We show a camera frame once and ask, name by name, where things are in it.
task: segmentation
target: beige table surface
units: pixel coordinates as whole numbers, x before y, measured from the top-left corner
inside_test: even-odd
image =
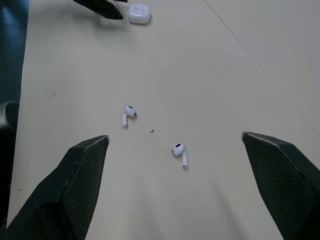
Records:
[[[282,239],[241,133],[289,141],[318,168],[320,136],[205,1],[136,3],[150,24],[30,1],[8,221],[70,147],[107,134],[86,239]],[[128,104],[138,119],[125,130]],[[180,141],[187,171],[171,153]]]

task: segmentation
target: dark floor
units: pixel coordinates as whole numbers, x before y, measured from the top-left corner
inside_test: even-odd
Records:
[[[0,0],[0,103],[20,99],[29,0]]]
[[[20,99],[28,10],[29,0],[0,0],[0,104]],[[6,226],[9,206],[15,149],[14,132],[4,134],[4,129],[0,129],[0,148],[1,235]]]

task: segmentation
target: white charging case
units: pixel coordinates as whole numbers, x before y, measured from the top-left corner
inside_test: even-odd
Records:
[[[133,4],[128,13],[128,19],[133,24],[146,24],[150,20],[151,8],[145,4]]]

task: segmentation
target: white earbud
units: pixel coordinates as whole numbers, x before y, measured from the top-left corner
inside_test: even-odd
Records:
[[[172,147],[173,156],[177,157],[182,155],[182,168],[188,169],[188,154],[185,145],[180,142]]]
[[[135,110],[132,106],[126,106],[122,114],[122,127],[124,128],[128,127],[128,121],[127,121],[128,117],[135,118],[136,116],[137,116],[137,110]]]

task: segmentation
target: earbud stem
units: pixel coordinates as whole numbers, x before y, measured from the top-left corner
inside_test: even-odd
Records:
[[[125,113],[122,114],[122,127],[125,129],[128,127],[127,115]]]
[[[188,169],[188,154],[186,150],[182,153],[182,168]]]

